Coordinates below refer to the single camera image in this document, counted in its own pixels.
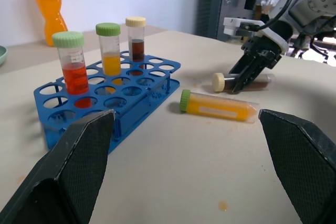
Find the cream cap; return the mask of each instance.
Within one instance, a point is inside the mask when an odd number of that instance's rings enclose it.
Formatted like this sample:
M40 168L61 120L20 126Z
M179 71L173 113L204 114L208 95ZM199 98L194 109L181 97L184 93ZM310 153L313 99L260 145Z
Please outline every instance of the cream cap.
M225 79L222 73L214 73L212 76L212 88L215 92L222 92L225 86Z
M146 18L144 17L128 17L126 18L126 25L129 27L145 27Z

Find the plastic tube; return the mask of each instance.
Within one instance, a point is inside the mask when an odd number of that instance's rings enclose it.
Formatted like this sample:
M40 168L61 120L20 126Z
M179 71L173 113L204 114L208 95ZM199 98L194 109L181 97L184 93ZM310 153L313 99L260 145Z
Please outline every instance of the plastic tube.
M126 18L128 26L128 43L131 61L139 62L144 60L144 36L146 19L143 17Z
M237 83L238 74L215 73L212 78L212 87L215 92L230 92ZM243 91L258 91L271 88L275 84L274 74L260 74Z
M82 46L84 36L76 31L63 31L53 34L52 40L57 47L61 63L64 82L71 95L84 94L89 91L88 76ZM88 108L91 100L81 99L75 103L76 107Z
M117 76L121 73L119 35L120 26L115 23L100 23L96 25L99 35L101 61L104 74Z
M183 90L180 109L188 114L254 123L258 119L259 104Z

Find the white wall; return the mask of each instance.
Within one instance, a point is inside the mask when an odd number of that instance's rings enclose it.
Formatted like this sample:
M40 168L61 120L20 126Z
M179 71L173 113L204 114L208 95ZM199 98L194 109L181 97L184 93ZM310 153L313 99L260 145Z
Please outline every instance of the white wall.
M144 16L149 25L192 33L196 7L197 0L62 0L61 13L69 30L94 30L99 22ZM35 0L0 0L0 45L41 40L43 28Z

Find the test tube rack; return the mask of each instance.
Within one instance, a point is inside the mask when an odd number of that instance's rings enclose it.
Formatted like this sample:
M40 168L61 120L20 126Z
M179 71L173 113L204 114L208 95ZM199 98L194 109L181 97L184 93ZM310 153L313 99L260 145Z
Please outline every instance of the test tube rack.
M146 55L143 62L131 62L126 54L128 51L121 53L122 71L118 76L105 76L101 61L87 66L88 74L96 73L88 75L89 92L85 94L69 95L63 77L34 91L49 150L74 121L91 113L113 109L115 122L109 148L111 153L180 86L170 77L181 67L180 63L150 55ZM90 99L89 108L75 106L83 99Z

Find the brown liquid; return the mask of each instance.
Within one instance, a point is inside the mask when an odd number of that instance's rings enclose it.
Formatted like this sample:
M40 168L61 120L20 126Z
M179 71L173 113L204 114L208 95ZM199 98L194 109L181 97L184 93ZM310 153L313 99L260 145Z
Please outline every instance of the brown liquid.
M144 41L139 39L132 40L132 61L139 62L144 59Z
M141 62L145 59L144 54L144 41L139 39L132 40L132 61ZM141 71L131 71L130 73L132 76L140 76L142 75Z
M237 82L238 74L228 74L224 76L225 86L223 91L232 91ZM266 75L258 76L249 86L245 87L245 91L258 91L267 88L269 83Z

